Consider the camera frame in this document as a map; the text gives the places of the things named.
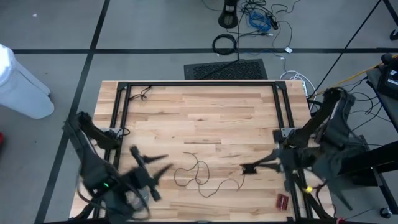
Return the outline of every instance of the black metal stand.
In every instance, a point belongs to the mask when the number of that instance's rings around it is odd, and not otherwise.
[[[238,0],[224,0],[223,12],[218,18],[218,24],[225,29],[234,28],[238,25],[239,19],[236,14]]]
[[[365,139],[361,136],[364,152],[357,156],[343,159],[339,175],[350,174],[360,177],[363,186],[379,186],[388,209],[381,210],[381,216],[389,218],[398,214],[398,205],[388,187],[382,173],[398,170],[398,141],[386,144],[377,149],[369,150]]]

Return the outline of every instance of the thin black wire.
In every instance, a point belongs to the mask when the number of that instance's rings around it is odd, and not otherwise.
[[[321,208],[322,208],[323,211],[325,211],[325,209],[323,208],[323,205],[322,205],[322,203],[321,203],[321,200],[319,199],[319,192],[321,191],[322,187],[326,186],[326,184],[328,184],[328,181],[327,181],[327,180],[324,181],[324,183],[322,183],[322,184],[320,184],[320,185],[314,187],[314,189],[316,190],[316,191],[315,191],[315,196],[317,197],[319,206],[321,206]]]
[[[346,46],[344,47],[344,49],[347,49],[348,46],[350,45],[350,43],[354,40],[354,38],[356,37],[356,35],[359,33],[359,31],[362,29],[363,25],[365,25],[366,21],[368,21],[368,19],[371,17],[372,13],[374,12],[374,10],[377,8],[377,6],[380,4],[381,0],[378,0],[377,3],[374,5],[374,7],[372,8],[372,10],[370,11],[370,13],[368,14],[368,16],[366,16],[365,20],[362,22],[362,24],[360,25],[360,27],[356,30],[355,34],[352,36],[352,38],[348,41],[348,43],[346,44]],[[331,71],[333,70],[333,68],[336,66],[337,62],[340,60],[341,56],[343,56],[343,53],[340,53],[339,56],[337,57],[337,59],[335,60],[335,62],[333,63],[333,65],[330,67],[329,71],[326,73],[326,75],[322,78],[321,82],[318,84],[318,86],[316,87],[315,91],[309,96],[307,97],[307,99],[310,99],[314,96],[314,94],[318,91],[318,89],[321,87],[322,83],[326,80],[326,78],[329,76],[329,74],[331,73]]]
[[[360,215],[362,215],[362,214],[364,214],[364,213],[366,213],[366,212],[370,212],[371,210],[374,210],[374,208],[370,208],[370,209],[368,209],[368,210],[366,210],[366,211],[363,211],[363,212],[361,212],[361,213],[359,213],[359,214],[353,215],[352,217],[345,218],[344,220],[349,220],[349,219],[355,218],[355,217],[360,216]]]
[[[358,84],[358,83],[362,83],[362,81],[365,80],[365,79],[366,79],[366,77],[363,78],[363,79],[361,79],[361,80],[359,80],[359,81],[356,81],[356,82],[354,82],[354,83],[352,83],[352,84],[343,85],[343,86],[341,86],[341,87],[342,87],[342,88],[345,88],[345,87],[347,87],[347,86],[356,85],[356,84]]]
[[[367,111],[364,111],[364,110],[354,111],[354,112],[351,112],[350,114],[359,113],[359,112],[365,112],[365,114],[367,113],[367,114],[371,114],[371,115],[376,115],[378,118],[391,123],[391,121],[389,119],[383,118],[382,116],[379,116],[379,115],[374,114],[374,113],[368,113]]]
[[[368,100],[372,101],[373,99],[377,98],[377,96],[370,98],[368,95],[366,95],[365,93],[361,93],[361,92],[354,92],[354,93],[351,93],[351,94],[360,94],[360,95],[363,95],[363,96],[365,96],[367,98],[367,100],[355,99],[356,101],[368,101]]]
[[[272,41],[272,48],[277,52],[277,53],[282,53],[282,52],[278,52],[277,50],[276,50],[276,48],[275,48],[275,41],[276,41],[276,39],[278,38],[278,36],[279,36],[279,34],[282,32],[282,26],[280,25],[280,22],[285,22],[289,27],[290,27],[290,38],[289,38],[289,43],[286,45],[286,47],[289,47],[290,46],[290,44],[292,43],[292,39],[293,39],[293,28],[292,28],[292,26],[289,24],[289,22],[287,22],[287,21],[278,21],[278,25],[279,25],[279,32],[278,32],[278,34],[275,36],[275,38],[274,38],[274,40]]]
[[[122,136],[128,136],[128,135],[131,133],[130,130],[128,130],[128,128],[121,128],[121,129],[119,129],[119,131],[116,133],[116,136],[118,136],[119,133],[120,133],[122,130],[128,131],[128,133],[123,133]]]
[[[227,181],[233,181],[233,182],[235,182],[235,183],[238,185],[238,189],[237,189],[236,191],[240,190],[241,187],[243,186],[245,175],[243,175],[243,180],[242,180],[242,184],[241,184],[241,185],[239,185],[238,181],[236,181],[236,180],[227,179],[227,180],[222,181],[222,182],[218,185],[217,189],[216,189],[213,193],[211,193],[211,194],[209,194],[209,195],[203,195],[203,193],[200,191],[200,186],[201,186],[201,185],[205,185],[205,184],[210,180],[210,169],[209,169],[209,166],[207,165],[207,163],[206,163],[205,161],[200,161],[200,160],[198,160],[198,158],[197,158],[194,154],[192,154],[192,153],[190,153],[190,152],[183,152],[183,153],[192,155],[192,156],[197,160],[197,162],[195,163],[195,165],[193,165],[193,167],[192,167],[191,169],[178,168],[178,169],[176,169],[176,170],[174,171],[174,182],[175,182],[176,185],[178,185],[178,186],[180,186],[180,187],[186,187],[190,182],[192,182],[192,181],[194,180],[194,181],[198,184],[198,191],[199,191],[199,194],[200,194],[202,197],[205,197],[205,198],[209,198],[209,197],[211,197],[212,195],[214,195],[215,193],[217,193],[218,190],[220,189],[221,185],[222,185],[224,182],[227,182]],[[204,182],[202,182],[202,181],[198,178],[198,174],[199,174],[199,163],[201,163],[201,162],[207,167],[207,179],[206,179]],[[198,168],[197,168],[197,172],[196,172],[194,178],[190,179],[186,184],[179,184],[179,183],[177,183],[177,180],[176,180],[176,178],[175,178],[175,175],[176,175],[176,173],[177,173],[179,170],[184,170],[184,171],[188,172],[188,171],[193,170],[196,166],[198,166]]]
[[[380,145],[380,144],[363,144],[363,143],[359,143],[359,142],[350,142],[350,143],[348,143],[348,145],[349,146],[352,146],[352,145],[359,145],[359,146],[383,146],[383,145]]]
[[[205,3],[205,0],[201,0],[201,1],[202,1],[203,5],[205,5],[205,7],[207,9],[209,9],[211,11],[222,12],[222,10],[220,10],[220,9],[212,9],[212,8],[208,7],[207,4]]]
[[[301,1],[301,0],[297,0],[297,1],[295,1],[295,2],[293,3],[292,9],[291,9],[290,11],[288,11],[288,7],[287,7],[287,6],[282,5],[282,4],[273,4],[273,5],[271,6],[271,11],[274,12],[274,11],[272,10],[272,7],[273,7],[273,6],[284,6],[284,7],[286,7],[286,9],[278,10],[275,14],[278,14],[278,13],[280,13],[280,12],[286,12],[286,14],[292,13],[292,12],[293,12],[293,9],[294,9],[294,5],[295,5],[296,3],[298,3],[299,1]]]
[[[216,69],[214,69],[213,71],[207,73],[206,75],[204,75],[204,76],[202,76],[202,77],[200,77],[200,78],[198,78],[198,79],[202,80],[202,79],[204,79],[204,78],[206,78],[206,77],[208,77],[208,76],[210,76],[210,75],[212,75],[212,74],[214,74],[214,73],[216,73],[216,72],[221,71],[222,69],[224,69],[224,68],[226,68],[226,67],[231,66],[232,64],[234,64],[234,63],[236,63],[236,62],[238,62],[238,60],[235,60],[235,61],[232,61],[232,62],[230,62],[230,63],[227,63],[227,64],[221,66],[220,68],[216,68]]]
[[[136,99],[136,98],[139,97],[139,98],[141,98],[142,101],[144,101],[144,99],[147,98],[145,94],[147,94],[147,92],[148,92],[151,88],[152,88],[152,86],[148,86],[147,88],[143,89],[143,90],[141,91],[140,94],[136,94],[136,95],[134,95],[134,96],[129,97],[129,100],[134,100],[134,99]]]
[[[239,28],[241,27],[241,22],[242,22],[243,15],[245,15],[244,12],[242,12],[242,15],[239,18],[239,22],[238,22],[238,37],[236,38],[236,53],[238,53],[238,59],[236,59],[237,61],[240,60],[240,58],[239,58],[239,38],[240,38],[240,36],[239,36]]]
[[[374,108],[375,106],[377,106],[379,103],[380,103],[380,101],[377,102],[377,103],[376,103],[375,105],[373,105],[372,107],[370,107],[369,109],[367,109],[366,112],[365,112],[365,114],[368,115],[368,114],[372,113],[373,108]]]
[[[365,79],[364,79],[364,78],[361,79],[361,80],[359,81],[358,84],[356,84],[354,87],[352,87],[352,89],[348,90],[348,93],[351,92],[351,91],[353,91],[353,90],[354,90],[357,86],[359,86],[360,84],[362,84],[363,80],[365,80]]]
[[[358,128],[362,127],[363,125],[367,124],[371,120],[373,120],[380,113],[381,108],[382,108],[382,106],[380,106],[380,108],[377,111],[377,113],[371,119],[369,119],[369,120],[365,121],[364,123],[362,123],[361,125],[357,126],[356,128],[353,129],[353,131],[355,131],[356,129],[358,129]]]
[[[334,204],[334,203],[332,203],[331,204],[332,206],[333,206],[333,209],[335,210],[334,212],[333,212],[333,218],[336,218],[336,205]]]

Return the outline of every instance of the black cable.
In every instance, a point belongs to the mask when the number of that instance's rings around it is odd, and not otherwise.
[[[232,42],[233,46],[230,49],[218,49],[218,48],[216,48],[216,42],[217,42],[217,40],[220,40],[221,38],[230,40]],[[213,52],[216,53],[216,54],[229,55],[229,54],[232,54],[233,52],[236,51],[235,50],[236,49],[236,40],[231,34],[220,34],[213,40],[213,43],[212,43],[211,47],[213,49]]]
[[[202,1],[203,5],[205,5],[205,7],[207,9],[212,10],[212,11],[216,11],[216,12],[222,12],[221,9],[212,9],[212,8],[208,7],[207,4],[205,3],[205,0],[201,0],[201,1]]]
[[[193,167],[192,167],[191,169],[178,168],[178,169],[176,169],[176,170],[174,171],[174,182],[175,182],[175,184],[178,185],[179,187],[185,187],[185,186],[187,186],[190,182],[192,182],[192,181],[194,180],[194,181],[198,184],[198,191],[199,191],[199,194],[200,194],[202,197],[209,198],[209,197],[211,197],[212,195],[214,195],[215,193],[218,192],[218,190],[220,189],[221,185],[222,185],[224,182],[227,182],[227,181],[233,181],[233,182],[235,182],[235,183],[238,185],[237,191],[240,190],[241,187],[243,186],[245,175],[243,175],[243,180],[242,180],[242,184],[241,184],[241,185],[239,185],[238,181],[236,181],[236,180],[226,179],[226,180],[222,181],[222,182],[218,185],[217,189],[216,189],[213,193],[211,193],[211,194],[209,194],[209,195],[203,195],[203,193],[200,191],[200,186],[206,184],[206,183],[210,180],[210,169],[209,169],[209,166],[207,165],[207,163],[206,163],[205,161],[200,161],[200,160],[198,160],[198,158],[197,158],[194,154],[192,154],[192,153],[190,153],[190,152],[183,152],[183,153],[192,155],[192,156],[197,160],[197,162],[195,163],[195,165],[193,165]],[[207,179],[206,179],[206,181],[204,181],[204,182],[202,182],[202,181],[198,178],[198,174],[199,174],[199,163],[201,163],[201,162],[204,163],[204,165],[207,167]],[[198,168],[197,168],[197,172],[196,172],[194,178],[190,179],[186,184],[179,184],[179,183],[177,183],[177,180],[176,180],[176,178],[175,178],[175,175],[176,175],[176,173],[177,173],[179,170],[184,170],[184,171],[188,172],[188,171],[193,170],[196,166],[198,166]]]
[[[333,212],[333,218],[336,218],[336,205],[334,204],[334,203],[332,203],[331,204],[332,206],[333,206],[333,209],[335,210],[334,212]]]
[[[368,95],[366,95],[365,93],[361,93],[361,92],[354,92],[354,93],[351,93],[351,94],[352,95],[353,94],[360,94],[360,95],[363,95],[363,96],[365,96],[367,98],[367,100],[355,99],[356,101],[368,101],[368,100],[372,101],[373,99],[377,98],[377,96],[370,98]]]
[[[352,86],[352,85],[356,85],[356,84],[358,84],[358,83],[361,83],[363,80],[365,80],[366,79],[366,77],[365,78],[363,78],[363,79],[361,79],[361,80],[359,80],[359,81],[356,81],[356,82],[354,82],[354,83],[352,83],[352,84],[347,84],[347,85],[343,85],[343,86],[341,86],[342,88],[345,88],[345,87],[347,87],[347,86]]]
[[[315,191],[315,196],[317,197],[319,206],[322,208],[323,211],[325,211],[325,209],[323,208],[323,205],[322,205],[322,203],[321,203],[321,200],[319,199],[319,192],[321,191],[322,187],[326,186],[326,184],[328,184],[328,181],[327,181],[327,180],[324,181],[324,183],[322,183],[322,184],[320,184],[320,185],[314,187],[314,189],[316,190],[316,191]]]
[[[233,32],[233,31],[229,31],[228,29],[226,29],[226,31],[228,32],[228,33],[230,33],[230,34],[238,34],[237,32]],[[258,35],[265,35],[265,34],[263,34],[263,33],[260,33],[260,34],[255,34],[255,33],[258,33],[259,32],[259,30],[255,30],[255,31],[252,31],[252,32],[247,32],[247,33],[244,33],[244,34],[241,34],[239,37],[244,37],[244,36],[254,36],[254,37],[256,37],[256,36],[258,36]]]
[[[242,12],[241,17],[239,18],[239,22],[238,22],[238,38],[236,38],[236,53],[238,53],[238,59],[236,59],[236,61],[240,60],[239,58],[239,28],[241,27],[241,22],[242,22],[242,18],[243,18],[244,13]]]
[[[382,145],[379,145],[379,144],[363,144],[363,143],[359,143],[359,142],[350,142],[350,143],[348,143],[348,145],[349,146],[352,146],[352,145],[360,145],[360,146],[379,146],[379,147],[381,147]]]
[[[380,103],[380,101],[377,102],[377,103],[376,103],[375,105],[373,105],[372,107],[370,107],[369,109],[367,109],[366,112],[365,112],[365,114],[366,114],[366,115],[370,114],[370,113],[372,112],[373,108],[374,108],[375,106],[377,106],[379,103]]]
[[[136,95],[134,95],[134,96],[129,97],[129,100],[134,100],[134,99],[136,99],[136,98],[139,97],[139,98],[141,98],[142,101],[144,101],[144,99],[147,98],[145,94],[147,94],[147,92],[148,92],[151,88],[152,88],[152,86],[148,86],[147,88],[143,89],[143,90],[141,91],[140,94],[136,94]]]
[[[298,3],[299,1],[301,1],[301,0],[297,0],[297,1],[295,1],[295,2],[293,3],[292,9],[291,9],[290,11],[288,11],[288,7],[287,7],[287,6],[282,5],[282,4],[273,4],[273,5],[271,6],[271,11],[273,12],[273,10],[272,10],[272,7],[273,7],[273,6],[284,6],[284,7],[286,7],[286,9],[279,10],[279,11],[277,11],[275,14],[278,14],[278,13],[280,13],[280,12],[286,12],[286,14],[292,13],[292,12],[293,12],[293,9],[294,9],[294,5],[295,5],[296,3]]]
[[[352,87],[352,89],[348,90],[348,93],[351,92],[351,91],[353,91],[353,90],[354,90],[357,86],[359,86],[360,84],[362,84],[363,80],[365,80],[365,78],[361,79],[361,80],[359,81],[358,84],[356,84],[354,87]]]
[[[365,18],[365,20],[362,22],[362,24],[360,25],[360,27],[356,30],[355,34],[352,36],[352,38],[348,41],[348,43],[346,44],[346,46],[344,47],[344,49],[347,49],[348,46],[350,45],[350,43],[354,40],[354,38],[356,37],[356,35],[359,33],[359,31],[362,29],[363,25],[365,25],[366,21],[368,21],[368,19],[371,17],[372,13],[374,12],[374,10],[377,8],[377,6],[380,4],[381,0],[378,0],[377,3],[374,5],[374,7],[372,8],[372,10],[370,11],[370,13],[368,14],[368,16]],[[321,87],[322,83],[326,80],[326,78],[329,76],[329,74],[331,73],[331,71],[333,70],[333,68],[336,66],[337,62],[340,60],[341,56],[343,56],[343,53],[340,53],[339,56],[337,57],[337,59],[335,60],[335,62],[333,63],[333,65],[330,67],[329,71],[326,73],[326,75],[322,78],[321,82],[318,84],[318,86],[316,87],[315,91],[308,97],[308,99],[312,98],[314,96],[314,94],[318,91],[318,89]]]
[[[362,214],[364,214],[364,213],[366,213],[366,212],[370,212],[371,210],[374,210],[374,208],[370,208],[370,209],[368,209],[368,210],[366,210],[366,211],[363,211],[363,212],[361,212],[361,213],[359,213],[359,214],[353,215],[352,217],[344,218],[344,220],[349,220],[349,219],[355,218],[355,217],[357,217],[357,216],[359,216],[359,215],[362,215]]]
[[[238,60],[235,60],[235,61],[232,61],[232,62],[230,62],[230,63],[227,63],[227,64],[221,66],[220,68],[216,68],[216,69],[214,69],[213,71],[207,73],[206,75],[204,75],[204,76],[202,76],[202,77],[200,77],[200,78],[198,78],[198,79],[199,79],[199,80],[202,80],[202,79],[204,79],[204,78],[206,78],[206,77],[208,77],[208,76],[210,76],[210,75],[212,75],[212,74],[214,74],[214,73],[216,73],[216,72],[221,71],[222,69],[224,69],[224,68],[226,68],[226,67],[229,67],[230,65],[234,64],[235,62],[238,62]]]
[[[290,27],[290,38],[289,38],[289,43],[286,45],[286,47],[289,47],[290,44],[292,43],[292,39],[293,39],[293,28],[292,26],[289,24],[289,22],[287,21],[277,21],[278,25],[279,25],[279,32],[278,34],[275,36],[274,40],[272,41],[272,48],[276,51],[276,53],[283,53],[284,51],[278,52],[277,49],[275,48],[275,41],[278,38],[279,34],[282,32],[282,26],[280,25],[280,22],[285,22],[289,27]]]
[[[377,111],[377,113],[371,119],[369,119],[369,120],[365,121],[364,123],[362,123],[361,125],[357,126],[356,128],[353,129],[353,131],[355,131],[356,129],[358,129],[361,126],[365,125],[366,123],[370,122],[371,120],[373,120],[380,113],[381,108],[382,108],[382,106],[380,106],[380,108]]]
[[[128,135],[131,133],[130,130],[128,130],[128,128],[121,128],[121,129],[119,129],[119,131],[116,133],[116,136],[118,136],[119,133],[120,133],[122,130],[128,131],[128,133],[126,133],[126,134],[123,133],[122,136],[128,136]]]
[[[367,111],[360,110],[360,111],[354,111],[354,112],[351,112],[350,114],[353,114],[353,113],[359,113],[359,112],[365,112],[365,114],[366,114],[366,113],[368,113]],[[377,115],[377,114],[374,114],[374,113],[368,113],[368,114],[371,114],[371,115],[376,115],[378,118],[380,118],[380,119],[382,119],[382,120],[384,120],[384,121],[387,121],[387,122],[390,122],[390,123],[391,123],[391,121],[390,121],[390,120],[388,120],[388,119],[386,119],[386,118],[383,118],[382,116],[379,116],[379,115]]]

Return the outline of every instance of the wooden table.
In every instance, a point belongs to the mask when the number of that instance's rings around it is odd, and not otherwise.
[[[310,113],[300,81],[286,81],[290,107],[296,127],[303,126]],[[99,91],[94,122],[108,128],[111,120],[117,81],[104,81]],[[134,87],[131,96],[139,94],[146,86]],[[247,175],[241,189],[233,181],[223,183],[210,198],[202,197],[195,181],[179,187],[174,181],[177,168],[190,169],[196,163],[190,152],[205,161],[210,169],[210,179],[200,187],[203,195],[214,192],[219,184],[231,179],[243,181],[240,163],[254,162],[267,156],[275,144],[272,131],[279,128],[272,88],[268,86],[153,86],[146,94],[129,103],[126,127],[131,134],[124,136],[119,165],[124,173],[136,165],[129,147],[137,145],[141,154],[168,158],[148,165],[152,174],[168,163],[174,166],[160,181],[159,202],[150,201],[153,221],[284,221],[294,217],[289,197],[287,211],[276,209],[278,193],[284,190],[284,174],[269,169],[257,169],[259,174]],[[279,94],[284,121],[287,123],[282,94]],[[119,113],[122,112],[121,100]],[[121,114],[116,126],[120,124]],[[186,184],[195,175],[178,171],[176,181]],[[307,176],[307,182],[320,181]],[[200,164],[198,177],[205,181],[207,170]],[[330,194],[325,187],[320,194],[325,209],[332,215]],[[75,195],[70,216],[80,213],[85,203]]]

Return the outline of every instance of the black floor mat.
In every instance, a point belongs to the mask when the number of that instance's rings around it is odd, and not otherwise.
[[[231,62],[184,65],[186,80],[264,80],[268,79],[262,59],[240,60],[212,73]]]

